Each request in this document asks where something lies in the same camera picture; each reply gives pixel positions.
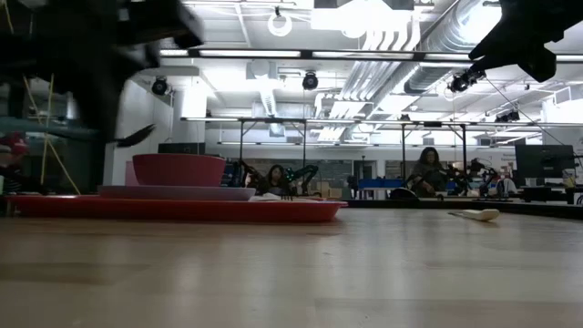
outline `red tray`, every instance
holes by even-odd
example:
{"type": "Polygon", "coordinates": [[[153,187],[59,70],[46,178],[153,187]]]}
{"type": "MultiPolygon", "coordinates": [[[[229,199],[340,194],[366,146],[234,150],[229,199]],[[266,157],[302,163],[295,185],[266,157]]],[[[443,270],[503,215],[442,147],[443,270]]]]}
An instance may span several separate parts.
{"type": "Polygon", "coordinates": [[[205,200],[115,200],[99,196],[11,196],[20,216],[187,220],[216,222],[329,222],[341,201],[252,202],[205,200]]]}

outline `red bowl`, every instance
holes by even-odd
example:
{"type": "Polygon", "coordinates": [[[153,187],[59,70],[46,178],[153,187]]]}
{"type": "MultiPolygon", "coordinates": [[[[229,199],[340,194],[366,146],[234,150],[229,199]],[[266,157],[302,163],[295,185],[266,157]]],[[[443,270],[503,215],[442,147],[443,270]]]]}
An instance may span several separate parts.
{"type": "Polygon", "coordinates": [[[134,155],[136,179],[144,186],[219,187],[225,159],[189,154],[134,155]]]}

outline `dark hair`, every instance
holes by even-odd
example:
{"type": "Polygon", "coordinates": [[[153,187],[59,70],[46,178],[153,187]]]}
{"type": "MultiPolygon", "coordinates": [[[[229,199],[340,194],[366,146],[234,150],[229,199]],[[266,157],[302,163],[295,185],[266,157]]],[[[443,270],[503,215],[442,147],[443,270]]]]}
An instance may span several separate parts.
{"type": "Polygon", "coordinates": [[[269,183],[269,184],[271,185],[271,178],[272,178],[272,175],[273,175],[273,171],[274,171],[275,169],[279,169],[279,170],[280,170],[280,172],[281,172],[281,178],[280,178],[280,180],[278,181],[278,184],[279,184],[279,185],[283,185],[283,184],[284,184],[284,175],[285,175],[285,169],[283,168],[283,166],[281,166],[281,165],[279,165],[279,164],[273,165],[273,166],[271,167],[271,169],[270,169],[269,173],[267,173],[267,183],[269,183]]]}
{"type": "Polygon", "coordinates": [[[421,164],[432,165],[434,167],[441,168],[441,163],[439,162],[439,153],[433,147],[427,147],[427,148],[423,149],[418,161],[421,164]],[[429,164],[429,162],[427,161],[427,154],[429,154],[430,151],[433,151],[435,154],[435,161],[433,164],[429,164]]]}

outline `cable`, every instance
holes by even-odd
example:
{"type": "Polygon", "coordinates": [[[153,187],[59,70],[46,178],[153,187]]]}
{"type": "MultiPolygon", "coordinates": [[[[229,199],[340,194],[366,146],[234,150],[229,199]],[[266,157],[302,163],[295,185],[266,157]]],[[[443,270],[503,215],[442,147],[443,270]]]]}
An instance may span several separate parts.
{"type": "MultiPolygon", "coordinates": [[[[46,112],[46,126],[48,127],[48,120],[51,117],[51,107],[53,102],[53,85],[55,84],[55,74],[51,74],[51,83],[48,89],[48,110],[46,112]]],[[[40,184],[45,184],[46,173],[46,151],[48,150],[48,134],[45,132],[45,146],[43,147],[43,164],[40,172],[40,184]]]]}
{"type": "MultiPolygon", "coordinates": [[[[14,34],[15,29],[14,29],[14,26],[12,25],[12,19],[10,17],[10,10],[8,9],[8,2],[7,1],[4,2],[4,9],[6,11],[6,22],[8,23],[8,27],[10,28],[10,33],[14,34]]],[[[33,94],[32,94],[32,91],[30,89],[30,85],[28,84],[28,80],[26,79],[26,77],[24,75],[22,75],[22,79],[25,83],[26,93],[28,94],[28,98],[30,99],[30,103],[33,106],[33,110],[35,111],[36,119],[38,120],[38,124],[43,125],[42,119],[39,116],[38,106],[36,105],[35,99],[33,98],[33,94]]],[[[51,81],[53,82],[53,83],[51,83],[51,86],[50,86],[50,89],[52,90],[53,89],[52,85],[54,84],[54,80],[52,77],[51,77],[51,81]]],[[[65,172],[65,176],[68,179],[69,183],[73,186],[77,195],[80,195],[81,192],[79,191],[79,188],[77,187],[75,182],[71,179],[69,172],[66,170],[65,164],[63,164],[63,161],[61,161],[61,158],[58,156],[58,153],[56,152],[56,149],[55,149],[55,146],[53,145],[53,142],[50,139],[48,139],[46,136],[45,136],[45,140],[46,140],[46,144],[51,148],[51,150],[53,150],[53,154],[55,155],[56,161],[61,166],[61,169],[63,169],[63,171],[65,172]]]]}
{"type": "MultiPolygon", "coordinates": [[[[488,83],[500,94],[500,96],[502,96],[513,108],[515,111],[519,112],[520,114],[522,114],[525,118],[527,118],[530,122],[532,122],[532,124],[539,128],[542,132],[546,133],[549,137],[551,137],[552,139],[554,139],[556,142],[558,142],[561,146],[566,146],[563,142],[561,142],[561,140],[555,138],[555,136],[553,136],[550,132],[546,131],[544,128],[542,128],[541,126],[538,125],[538,123],[530,118],[529,115],[525,114],[524,111],[520,110],[520,108],[518,108],[518,106],[516,106],[514,104],[514,102],[510,101],[510,99],[508,99],[508,97],[502,93],[502,91],[500,91],[500,89],[498,89],[494,83],[492,83],[492,81],[490,81],[490,79],[488,77],[484,77],[486,79],[486,81],[488,81],[488,83]]],[[[583,169],[583,164],[581,163],[581,159],[577,159],[579,162],[579,167],[583,169]]],[[[575,168],[575,179],[577,178],[577,168],[575,168]]]]}

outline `wooden table surface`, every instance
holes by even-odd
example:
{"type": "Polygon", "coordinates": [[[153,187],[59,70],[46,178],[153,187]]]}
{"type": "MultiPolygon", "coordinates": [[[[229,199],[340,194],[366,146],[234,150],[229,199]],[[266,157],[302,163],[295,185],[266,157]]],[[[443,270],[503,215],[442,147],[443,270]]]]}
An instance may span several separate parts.
{"type": "Polygon", "coordinates": [[[0,220],[5,328],[582,327],[583,224],[341,210],[333,224],[0,220]]]}

